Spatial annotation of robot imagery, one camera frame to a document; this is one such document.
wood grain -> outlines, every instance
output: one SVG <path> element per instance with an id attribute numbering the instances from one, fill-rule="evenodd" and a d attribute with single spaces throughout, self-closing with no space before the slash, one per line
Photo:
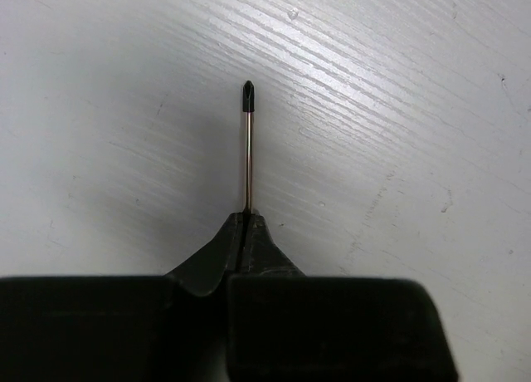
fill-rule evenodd
<path id="1" fill-rule="evenodd" d="M 531 0 L 0 0 L 0 273 L 160 273 L 256 206 L 409 277 L 464 381 L 531 378 Z"/>

black tip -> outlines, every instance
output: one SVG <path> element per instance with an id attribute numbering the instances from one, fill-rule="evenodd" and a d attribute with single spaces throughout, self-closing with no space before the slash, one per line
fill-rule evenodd
<path id="1" fill-rule="evenodd" d="M 255 111 L 255 87 L 251 81 L 246 81 L 246 84 L 243 85 L 241 108 L 243 112 Z"/>

metal shaft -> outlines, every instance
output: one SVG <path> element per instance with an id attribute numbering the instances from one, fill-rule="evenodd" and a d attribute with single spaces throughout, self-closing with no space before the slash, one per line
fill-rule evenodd
<path id="1" fill-rule="evenodd" d="M 252 129 L 255 111 L 255 87 L 251 81 L 243 85 L 242 111 L 246 114 L 246 201 L 243 212 L 252 213 Z"/>
<path id="2" fill-rule="evenodd" d="M 246 204 L 245 213 L 252 213 L 252 130 L 254 117 L 246 113 Z"/>

